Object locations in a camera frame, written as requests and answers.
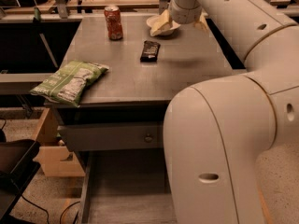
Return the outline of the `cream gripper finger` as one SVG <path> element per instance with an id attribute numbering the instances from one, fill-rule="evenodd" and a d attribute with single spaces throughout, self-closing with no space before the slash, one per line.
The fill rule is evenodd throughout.
<path id="1" fill-rule="evenodd" d="M 168 9 L 166 9 L 161 15 L 158 16 L 157 20 L 150 29 L 150 35 L 156 36 L 163 32 L 169 31 L 172 28 L 172 18 Z"/>
<path id="2" fill-rule="evenodd" d="M 199 19 L 194 23 L 194 27 L 200 31 L 207 32 L 208 25 L 206 23 L 206 19 L 204 15 L 201 15 Z"/>

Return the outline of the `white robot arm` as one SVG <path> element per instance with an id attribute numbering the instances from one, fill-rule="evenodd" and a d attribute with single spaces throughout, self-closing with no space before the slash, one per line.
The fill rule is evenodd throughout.
<path id="1" fill-rule="evenodd" d="M 174 21 L 205 11 L 244 74 L 191 85 L 164 117 L 164 155 L 178 224 L 269 224 L 258 156 L 298 141 L 298 25 L 264 0 L 171 0 Z"/>

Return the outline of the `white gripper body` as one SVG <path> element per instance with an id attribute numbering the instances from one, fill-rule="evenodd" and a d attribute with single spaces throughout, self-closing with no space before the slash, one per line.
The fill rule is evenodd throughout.
<path id="1" fill-rule="evenodd" d="M 169 12 L 176 23 L 189 24 L 199 20 L 202 7 L 197 0 L 170 0 Z"/>

